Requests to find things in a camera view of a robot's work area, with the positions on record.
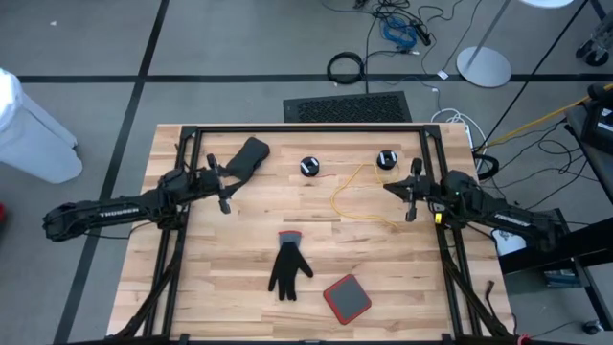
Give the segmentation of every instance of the wooden tabletop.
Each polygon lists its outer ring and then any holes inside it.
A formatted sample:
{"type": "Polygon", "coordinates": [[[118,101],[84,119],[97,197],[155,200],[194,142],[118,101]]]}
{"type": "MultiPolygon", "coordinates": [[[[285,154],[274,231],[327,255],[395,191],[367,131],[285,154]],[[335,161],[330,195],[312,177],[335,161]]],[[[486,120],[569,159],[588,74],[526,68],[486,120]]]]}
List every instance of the wooden tabletop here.
{"type": "MultiPolygon", "coordinates": [[[[160,175],[173,168],[180,129],[180,125],[157,128],[143,191],[154,188],[160,175]]],[[[449,169],[474,175],[464,127],[441,124],[441,131],[449,169]]],[[[219,211],[217,197],[193,203],[173,337],[188,333],[191,339],[436,340],[442,333],[452,333],[432,215],[425,203],[419,203],[416,221],[405,222],[407,204],[381,188],[370,165],[381,150],[394,150],[398,170],[381,172],[381,178],[405,178],[411,160],[421,157],[417,133],[207,133],[200,166],[206,163],[204,148],[225,165],[249,136],[268,144],[270,155],[233,196],[232,214],[219,211]],[[300,173],[300,160],[310,155],[321,163],[320,177],[300,173]],[[375,219],[340,217],[330,207],[332,192],[361,163],[369,165],[338,194],[338,207],[346,213],[383,216],[397,227],[375,219]],[[283,230],[303,233],[300,251],[315,273],[308,278],[299,272],[296,302],[279,301],[276,290],[267,290],[279,251],[278,233],[283,230]],[[343,326],[322,293],[347,274],[355,275],[373,305],[343,326]]],[[[132,234],[110,334],[121,329],[147,297],[160,234],[152,224],[132,234]]],[[[474,289],[483,298],[487,281],[495,282],[490,300],[511,331],[511,308],[494,245],[470,229],[463,235],[474,289]]],[[[465,301],[460,292],[458,296],[468,334],[465,301]]],[[[165,300],[163,296],[155,334],[161,329],[165,300]]]]}

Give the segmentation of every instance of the yellow cable on floor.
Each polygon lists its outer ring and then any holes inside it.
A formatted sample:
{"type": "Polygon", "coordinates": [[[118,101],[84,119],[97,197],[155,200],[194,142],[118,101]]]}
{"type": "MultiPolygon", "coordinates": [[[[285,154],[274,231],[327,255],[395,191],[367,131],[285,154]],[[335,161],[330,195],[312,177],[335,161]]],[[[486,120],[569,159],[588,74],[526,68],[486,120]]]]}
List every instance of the yellow cable on floor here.
{"type": "MultiPolygon", "coordinates": [[[[605,87],[604,87],[604,89],[605,89],[605,90],[610,90],[611,88],[613,88],[613,84],[608,84],[607,86],[605,86],[605,87]]],[[[568,108],[571,108],[571,107],[573,107],[573,106],[577,106],[577,105],[579,105],[580,103],[585,102],[585,101],[587,101],[587,100],[589,100],[589,99],[590,99],[590,97],[589,97],[589,96],[585,96],[585,97],[583,97],[582,99],[580,99],[580,100],[578,100],[578,101],[576,101],[576,102],[574,102],[574,103],[572,103],[572,104],[566,105],[566,106],[564,106],[564,107],[562,107],[562,108],[560,108],[560,109],[558,109],[558,110],[556,110],[556,111],[554,111],[554,112],[551,112],[551,113],[549,113],[549,114],[547,114],[547,115],[543,116],[543,117],[542,117],[542,118],[540,118],[540,119],[537,119],[537,120],[534,120],[534,121],[532,121],[532,122],[530,122],[530,123],[528,123],[528,124],[525,124],[524,126],[521,126],[520,128],[518,128],[518,129],[516,129],[516,130],[512,130],[512,131],[510,131],[509,133],[507,133],[507,134],[505,134],[505,135],[501,136],[500,138],[490,141],[486,147],[483,147],[483,149],[484,149],[484,148],[487,148],[487,147],[490,147],[490,146],[493,146],[494,144],[500,143],[500,142],[505,141],[505,140],[507,140],[507,139],[510,139],[511,137],[513,137],[513,136],[517,135],[517,133],[519,133],[519,132],[521,132],[521,131],[523,131],[523,130],[526,130],[526,129],[527,129],[527,128],[529,128],[529,127],[532,127],[532,126],[536,126],[536,125],[538,125],[538,124],[541,124],[541,123],[543,123],[543,122],[545,122],[545,121],[547,121],[547,120],[549,120],[549,119],[551,119],[551,118],[555,117],[556,115],[559,115],[559,114],[560,114],[561,112],[563,112],[564,110],[566,110],[566,109],[568,109],[568,108]]]]}
{"type": "Polygon", "coordinates": [[[376,216],[376,215],[367,215],[367,216],[359,216],[359,215],[350,215],[347,213],[344,213],[342,211],[340,211],[338,209],[338,206],[336,206],[336,202],[334,201],[334,198],[336,197],[336,195],[341,192],[342,190],[344,190],[345,188],[347,188],[347,186],[350,184],[350,182],[352,182],[353,178],[357,175],[357,173],[360,172],[360,170],[362,169],[362,167],[364,167],[365,165],[372,165],[373,168],[375,168],[375,174],[376,174],[376,180],[379,182],[379,184],[383,185],[383,181],[381,180],[381,177],[379,176],[379,171],[378,171],[378,167],[376,166],[375,163],[362,163],[360,164],[359,167],[357,167],[357,169],[355,170],[355,172],[353,173],[352,177],[350,177],[347,182],[345,182],[344,185],[340,186],[339,188],[337,188],[334,193],[332,193],[332,196],[329,198],[329,203],[332,206],[332,209],[334,210],[334,212],[336,212],[337,214],[339,214],[340,216],[343,217],[347,217],[347,218],[351,218],[351,219],[379,219],[381,221],[384,221],[396,228],[398,228],[398,224],[394,223],[391,220],[386,219],[385,217],[382,216],[376,216]]]}

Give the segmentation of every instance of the black puck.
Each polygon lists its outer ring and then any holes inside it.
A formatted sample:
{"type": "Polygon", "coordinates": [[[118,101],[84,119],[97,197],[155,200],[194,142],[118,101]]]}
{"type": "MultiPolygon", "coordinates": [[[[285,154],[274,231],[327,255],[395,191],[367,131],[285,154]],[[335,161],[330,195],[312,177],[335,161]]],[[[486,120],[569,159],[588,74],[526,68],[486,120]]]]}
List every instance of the black puck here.
{"type": "Polygon", "coordinates": [[[319,173],[319,161],[315,157],[305,157],[300,161],[300,173],[306,177],[313,177],[319,173]]]}
{"type": "Polygon", "coordinates": [[[376,158],[376,164],[379,168],[383,170],[391,170],[396,166],[396,162],[398,161],[398,156],[396,153],[390,149],[384,149],[379,153],[379,156],[376,158]]]}

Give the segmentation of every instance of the glove with red cuff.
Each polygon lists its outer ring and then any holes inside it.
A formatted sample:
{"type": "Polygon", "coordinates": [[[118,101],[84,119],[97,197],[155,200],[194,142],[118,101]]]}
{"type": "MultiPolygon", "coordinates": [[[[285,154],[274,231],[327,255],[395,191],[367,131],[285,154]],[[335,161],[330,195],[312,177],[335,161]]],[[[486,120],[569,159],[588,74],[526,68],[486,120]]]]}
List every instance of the glove with red cuff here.
{"type": "Polygon", "coordinates": [[[298,273],[298,268],[307,277],[311,278],[313,276],[313,271],[298,250],[301,237],[302,233],[299,231],[282,231],[279,233],[281,249],[272,268],[268,291],[275,289],[275,283],[279,281],[279,299],[282,301],[286,295],[288,300],[296,300],[296,274],[298,273]]]}

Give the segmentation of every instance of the white trash bin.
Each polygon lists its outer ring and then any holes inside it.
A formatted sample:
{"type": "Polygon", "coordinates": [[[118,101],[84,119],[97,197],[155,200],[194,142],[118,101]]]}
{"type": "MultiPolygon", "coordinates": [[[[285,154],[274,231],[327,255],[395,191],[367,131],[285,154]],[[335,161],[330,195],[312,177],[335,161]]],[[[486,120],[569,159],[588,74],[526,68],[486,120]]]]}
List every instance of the white trash bin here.
{"type": "Polygon", "coordinates": [[[77,177],[77,139],[0,69],[0,161],[51,183],[77,177]]]}

